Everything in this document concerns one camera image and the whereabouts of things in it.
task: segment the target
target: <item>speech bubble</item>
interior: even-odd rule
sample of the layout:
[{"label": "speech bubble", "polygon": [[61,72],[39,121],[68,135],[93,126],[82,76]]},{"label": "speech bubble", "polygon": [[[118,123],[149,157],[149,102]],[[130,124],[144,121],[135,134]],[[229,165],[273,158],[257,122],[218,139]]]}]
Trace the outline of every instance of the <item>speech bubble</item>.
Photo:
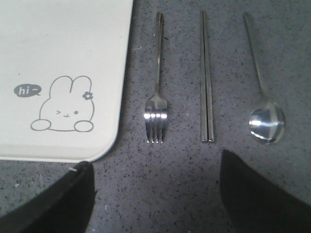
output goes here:
[{"label": "speech bubble", "polygon": [[14,93],[18,97],[39,96],[42,88],[36,84],[21,84],[14,88]]}]

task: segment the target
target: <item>fork tines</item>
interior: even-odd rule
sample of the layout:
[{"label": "fork tines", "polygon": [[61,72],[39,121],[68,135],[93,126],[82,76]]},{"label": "fork tines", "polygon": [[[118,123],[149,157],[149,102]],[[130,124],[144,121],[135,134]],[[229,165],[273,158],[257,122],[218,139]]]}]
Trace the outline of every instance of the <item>fork tines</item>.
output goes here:
[{"label": "fork tines", "polygon": [[145,109],[147,142],[163,143],[167,109]]}]

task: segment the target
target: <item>flower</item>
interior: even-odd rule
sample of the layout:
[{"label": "flower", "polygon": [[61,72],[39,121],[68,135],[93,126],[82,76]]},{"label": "flower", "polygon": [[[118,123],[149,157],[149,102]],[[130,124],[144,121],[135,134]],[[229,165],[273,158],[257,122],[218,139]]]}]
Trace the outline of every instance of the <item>flower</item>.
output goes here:
[{"label": "flower", "polygon": [[82,97],[84,98],[84,99],[86,99],[86,100],[91,100],[91,99],[93,99],[93,93],[91,93],[91,92],[85,92],[83,95],[82,95]]}]

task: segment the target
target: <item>spoon bowl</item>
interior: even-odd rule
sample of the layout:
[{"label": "spoon bowl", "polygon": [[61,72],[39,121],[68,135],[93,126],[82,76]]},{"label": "spoon bowl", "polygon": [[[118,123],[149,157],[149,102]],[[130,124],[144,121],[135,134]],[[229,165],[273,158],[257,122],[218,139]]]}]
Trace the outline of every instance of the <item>spoon bowl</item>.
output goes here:
[{"label": "spoon bowl", "polygon": [[275,144],[285,131],[284,113],[275,102],[263,99],[251,111],[249,127],[258,142]]}]

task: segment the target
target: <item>bunny paw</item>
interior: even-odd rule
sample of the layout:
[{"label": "bunny paw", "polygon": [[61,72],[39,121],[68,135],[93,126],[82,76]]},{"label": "bunny paw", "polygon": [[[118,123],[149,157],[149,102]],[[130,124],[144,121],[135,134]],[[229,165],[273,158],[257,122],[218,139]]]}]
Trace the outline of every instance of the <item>bunny paw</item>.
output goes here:
[{"label": "bunny paw", "polygon": [[93,123],[88,120],[80,120],[74,124],[74,129],[78,132],[90,132],[93,129]]},{"label": "bunny paw", "polygon": [[38,119],[31,123],[30,127],[35,131],[48,130],[51,127],[51,122],[49,120]]}]

